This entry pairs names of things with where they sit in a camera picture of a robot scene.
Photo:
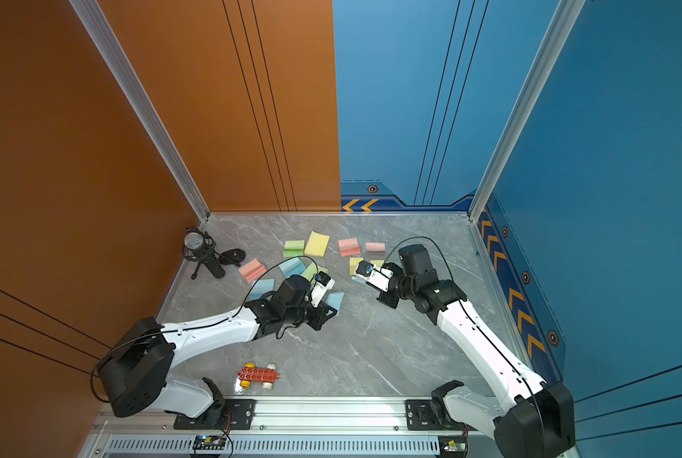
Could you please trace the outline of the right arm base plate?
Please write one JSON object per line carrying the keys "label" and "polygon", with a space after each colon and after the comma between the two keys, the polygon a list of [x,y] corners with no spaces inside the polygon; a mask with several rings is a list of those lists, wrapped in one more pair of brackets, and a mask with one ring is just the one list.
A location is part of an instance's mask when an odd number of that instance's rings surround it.
{"label": "right arm base plate", "polygon": [[469,431],[468,425],[451,419],[436,400],[409,399],[404,406],[409,431]]}

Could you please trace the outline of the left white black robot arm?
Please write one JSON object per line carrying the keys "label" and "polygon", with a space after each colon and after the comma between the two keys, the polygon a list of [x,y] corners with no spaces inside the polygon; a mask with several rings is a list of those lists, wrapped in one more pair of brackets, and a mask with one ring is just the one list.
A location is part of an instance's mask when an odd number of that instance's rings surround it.
{"label": "left white black robot arm", "polygon": [[320,330],[338,312],[324,300],[334,285],[325,272],[311,280],[293,275],[235,311],[182,323],[138,321],[96,365],[113,414],[162,410],[200,429],[228,426],[235,416],[216,384],[186,381],[173,368],[221,347],[280,337],[287,328]]}

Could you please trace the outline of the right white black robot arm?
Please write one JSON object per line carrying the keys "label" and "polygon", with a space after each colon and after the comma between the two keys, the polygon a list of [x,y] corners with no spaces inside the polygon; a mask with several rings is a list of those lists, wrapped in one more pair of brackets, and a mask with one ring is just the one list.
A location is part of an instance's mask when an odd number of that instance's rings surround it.
{"label": "right white black robot arm", "polygon": [[495,441],[504,457],[558,457],[576,444],[574,399],[518,359],[479,316],[452,277],[439,278],[422,244],[398,251],[398,263],[360,265],[356,274],[374,287],[379,302],[410,301],[451,338],[493,391],[487,397],[459,381],[432,393],[442,427],[470,426]]}

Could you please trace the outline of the blue curved memo pad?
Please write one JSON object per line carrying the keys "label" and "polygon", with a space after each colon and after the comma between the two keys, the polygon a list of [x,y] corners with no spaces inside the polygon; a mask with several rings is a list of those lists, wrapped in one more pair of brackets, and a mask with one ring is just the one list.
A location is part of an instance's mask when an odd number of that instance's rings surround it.
{"label": "blue curved memo pad", "polygon": [[327,295],[327,299],[325,299],[326,304],[336,310],[337,312],[340,311],[341,305],[343,303],[345,297],[344,292],[335,292]]}

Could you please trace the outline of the small yellow memo pad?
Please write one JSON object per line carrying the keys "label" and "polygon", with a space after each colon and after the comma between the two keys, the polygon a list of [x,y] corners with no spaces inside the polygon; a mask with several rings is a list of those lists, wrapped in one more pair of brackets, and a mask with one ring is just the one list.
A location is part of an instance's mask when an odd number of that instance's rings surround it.
{"label": "small yellow memo pad", "polygon": [[350,276],[354,276],[356,274],[356,270],[363,260],[364,259],[360,257],[351,257],[348,260],[348,262],[350,263],[350,265],[348,266],[348,274],[350,274]]}

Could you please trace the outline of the torn pink page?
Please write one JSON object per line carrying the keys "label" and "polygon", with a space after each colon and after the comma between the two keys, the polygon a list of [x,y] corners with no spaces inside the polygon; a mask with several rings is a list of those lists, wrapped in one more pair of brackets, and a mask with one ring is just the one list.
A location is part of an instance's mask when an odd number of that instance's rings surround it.
{"label": "torn pink page", "polygon": [[367,242],[365,250],[368,252],[384,252],[386,250],[386,244],[383,244],[382,242]]}

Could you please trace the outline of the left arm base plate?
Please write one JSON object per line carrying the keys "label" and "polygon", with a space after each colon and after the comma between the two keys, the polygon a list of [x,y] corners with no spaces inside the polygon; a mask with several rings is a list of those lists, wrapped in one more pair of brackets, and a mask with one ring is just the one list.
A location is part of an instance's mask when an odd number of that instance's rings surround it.
{"label": "left arm base plate", "polygon": [[254,399],[228,399],[214,403],[197,418],[178,414],[174,422],[177,431],[249,431],[252,426],[257,402]]}

